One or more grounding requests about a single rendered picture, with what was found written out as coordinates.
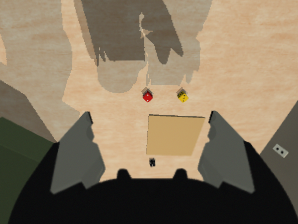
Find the red die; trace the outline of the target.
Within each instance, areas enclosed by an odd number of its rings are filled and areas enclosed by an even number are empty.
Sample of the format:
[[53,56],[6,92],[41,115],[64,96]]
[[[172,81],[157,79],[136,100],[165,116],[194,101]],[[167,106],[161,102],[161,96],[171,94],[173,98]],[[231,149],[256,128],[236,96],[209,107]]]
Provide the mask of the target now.
[[143,99],[146,102],[149,102],[152,98],[153,98],[153,95],[149,91],[147,91],[145,94],[143,94]]

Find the black die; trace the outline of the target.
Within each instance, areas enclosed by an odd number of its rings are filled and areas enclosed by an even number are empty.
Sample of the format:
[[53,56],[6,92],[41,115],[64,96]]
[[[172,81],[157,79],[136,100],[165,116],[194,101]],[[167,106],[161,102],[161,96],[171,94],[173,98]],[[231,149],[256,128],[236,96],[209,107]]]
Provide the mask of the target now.
[[152,159],[152,160],[150,160],[150,167],[154,167],[154,166],[155,166],[155,160]]

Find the yellow die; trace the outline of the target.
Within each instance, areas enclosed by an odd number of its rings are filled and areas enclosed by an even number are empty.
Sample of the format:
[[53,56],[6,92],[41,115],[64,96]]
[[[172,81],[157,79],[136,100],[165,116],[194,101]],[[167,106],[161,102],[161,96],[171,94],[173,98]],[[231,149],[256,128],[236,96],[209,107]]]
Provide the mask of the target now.
[[188,96],[182,91],[180,94],[177,95],[182,103],[184,103],[188,98]]

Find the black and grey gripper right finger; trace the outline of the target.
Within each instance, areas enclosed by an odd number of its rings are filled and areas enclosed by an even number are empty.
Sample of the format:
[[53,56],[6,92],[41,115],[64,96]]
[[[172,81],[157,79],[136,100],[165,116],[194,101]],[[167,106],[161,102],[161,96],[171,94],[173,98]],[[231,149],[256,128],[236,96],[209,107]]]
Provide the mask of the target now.
[[276,176],[251,143],[214,111],[208,122],[210,141],[198,164],[203,181],[235,200],[256,224],[298,224],[296,211]]

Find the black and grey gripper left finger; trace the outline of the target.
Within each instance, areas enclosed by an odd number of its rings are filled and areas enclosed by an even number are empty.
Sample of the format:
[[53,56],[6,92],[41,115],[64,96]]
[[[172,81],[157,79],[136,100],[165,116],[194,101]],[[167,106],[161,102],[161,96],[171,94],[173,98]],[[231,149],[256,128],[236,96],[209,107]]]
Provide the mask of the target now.
[[106,168],[92,124],[86,111],[53,143],[20,192],[8,224],[52,224],[75,197],[100,182]]

